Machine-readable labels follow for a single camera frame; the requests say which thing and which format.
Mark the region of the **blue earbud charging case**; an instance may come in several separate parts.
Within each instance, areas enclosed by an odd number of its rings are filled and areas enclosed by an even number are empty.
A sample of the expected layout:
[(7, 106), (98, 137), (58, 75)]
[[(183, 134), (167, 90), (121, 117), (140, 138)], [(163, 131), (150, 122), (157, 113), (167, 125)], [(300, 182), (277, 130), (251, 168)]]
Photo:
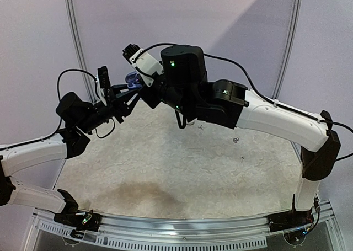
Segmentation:
[(143, 87), (144, 81), (137, 72), (130, 72), (125, 76), (125, 82), (129, 90), (139, 89)]

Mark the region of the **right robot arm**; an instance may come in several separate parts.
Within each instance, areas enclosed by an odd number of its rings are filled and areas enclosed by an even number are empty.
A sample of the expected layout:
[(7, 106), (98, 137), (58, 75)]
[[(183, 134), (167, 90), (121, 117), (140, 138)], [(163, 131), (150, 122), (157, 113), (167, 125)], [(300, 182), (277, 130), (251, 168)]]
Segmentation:
[(200, 120), (230, 129), (255, 130), (301, 146), (302, 174), (285, 222), (298, 226), (314, 204), (320, 182), (336, 161), (341, 144), (330, 114), (309, 113), (269, 99), (254, 87), (221, 79), (209, 82), (200, 47), (164, 43), (161, 59), (147, 49), (130, 62), (142, 76), (142, 99), (151, 107), (166, 103), (175, 110), (178, 126)]

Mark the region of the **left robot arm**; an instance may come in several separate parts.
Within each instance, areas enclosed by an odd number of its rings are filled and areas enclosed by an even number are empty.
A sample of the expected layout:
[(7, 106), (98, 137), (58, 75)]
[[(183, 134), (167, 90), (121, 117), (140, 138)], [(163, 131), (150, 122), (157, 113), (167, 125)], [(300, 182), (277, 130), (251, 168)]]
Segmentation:
[(65, 94), (56, 108), (65, 128), (51, 137), (28, 141), (26, 144), (1, 148), (1, 205), (17, 204), (60, 213), (71, 226), (82, 221), (77, 204), (67, 192), (26, 184), (14, 173), (42, 163), (61, 161), (81, 155), (90, 139), (89, 134), (111, 118), (122, 123), (139, 100), (139, 91), (126, 85), (105, 89), (106, 99), (96, 104), (82, 101), (74, 92)]

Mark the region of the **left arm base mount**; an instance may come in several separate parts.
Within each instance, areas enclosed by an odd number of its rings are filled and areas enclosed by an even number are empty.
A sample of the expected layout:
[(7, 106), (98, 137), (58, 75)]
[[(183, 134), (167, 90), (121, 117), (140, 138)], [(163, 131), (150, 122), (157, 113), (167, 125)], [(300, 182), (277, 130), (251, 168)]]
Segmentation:
[(99, 231), (99, 227), (102, 221), (102, 215), (90, 211), (68, 211), (63, 210), (61, 213), (54, 215), (54, 221), (66, 226), (74, 227), (77, 231)]

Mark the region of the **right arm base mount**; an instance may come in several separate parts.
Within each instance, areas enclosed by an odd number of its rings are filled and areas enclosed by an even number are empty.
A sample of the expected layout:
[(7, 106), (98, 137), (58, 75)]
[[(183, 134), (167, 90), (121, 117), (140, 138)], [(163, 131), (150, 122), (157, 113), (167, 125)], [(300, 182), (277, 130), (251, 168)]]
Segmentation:
[(313, 224), (312, 208), (307, 211), (298, 211), (295, 207), (295, 195), (292, 199), (291, 209), (288, 211), (272, 213), (266, 216), (271, 233)]

